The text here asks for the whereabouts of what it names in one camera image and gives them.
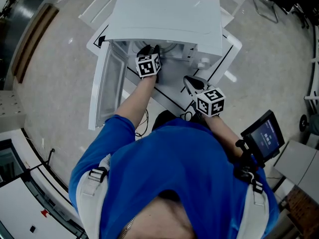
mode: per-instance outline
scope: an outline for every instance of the white dishwasher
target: white dishwasher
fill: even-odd
[[[120,105],[129,61],[144,46],[160,45],[161,59],[180,61],[187,73],[209,70],[223,55],[219,0],[117,0],[110,17],[94,75],[91,130]],[[166,64],[162,70],[174,70]]]

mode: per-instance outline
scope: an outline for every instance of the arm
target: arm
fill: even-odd
[[[206,123],[213,132],[216,139],[225,149],[230,160],[240,158],[243,154],[242,150],[236,147],[235,143],[239,137],[231,130],[219,116],[206,117]]]
[[[127,118],[135,129],[139,126],[155,86],[156,75],[144,77],[115,114]]]
[[[135,129],[143,118],[155,81],[156,76],[141,80],[134,92],[117,109],[115,115],[105,122],[99,135],[73,169],[69,196],[76,209],[76,189],[82,175],[97,168],[108,154],[113,155],[119,148],[135,141]]]

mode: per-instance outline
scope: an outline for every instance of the fiducial marker cube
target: fiducial marker cube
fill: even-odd
[[[204,91],[196,95],[196,109],[208,117],[219,114],[224,110],[225,95],[220,88]]]
[[[141,78],[157,74],[160,70],[160,58],[158,54],[138,57],[135,59],[135,62],[136,70]]]

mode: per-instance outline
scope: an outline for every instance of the person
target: person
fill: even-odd
[[[156,76],[143,78],[106,120],[72,171],[72,204],[78,210],[81,178],[110,154],[108,188],[97,223],[99,238],[236,238],[248,187],[233,175],[242,154],[235,146],[238,136],[219,116],[204,117],[203,126],[164,112],[151,134],[135,140],[155,83]],[[265,236],[279,212],[263,169],[257,173],[269,202]]]

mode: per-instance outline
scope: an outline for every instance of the chair leg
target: chair leg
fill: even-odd
[[[254,3],[254,6],[255,6],[255,9],[256,9],[256,12],[261,16],[261,17],[264,17],[264,18],[266,18],[267,20],[270,20],[271,22],[273,22],[273,23],[278,23],[278,16],[277,16],[277,13],[276,13],[276,10],[275,10],[275,2],[273,2],[273,4],[271,5],[271,9],[272,9],[272,11],[273,11],[273,13],[274,13],[274,15],[275,15],[275,19],[272,19],[272,18],[269,18],[268,16],[266,16],[266,15],[264,15],[264,14],[262,14],[262,13],[260,13],[259,12],[259,10],[258,10],[258,7],[257,7],[257,4],[256,4],[256,2],[255,2],[255,0],[253,0],[253,3]]]
[[[309,24],[308,24],[308,21],[307,21],[307,18],[306,18],[305,15],[304,15],[304,18],[305,18],[305,23],[306,23],[306,25],[307,25],[307,29],[309,29]]]

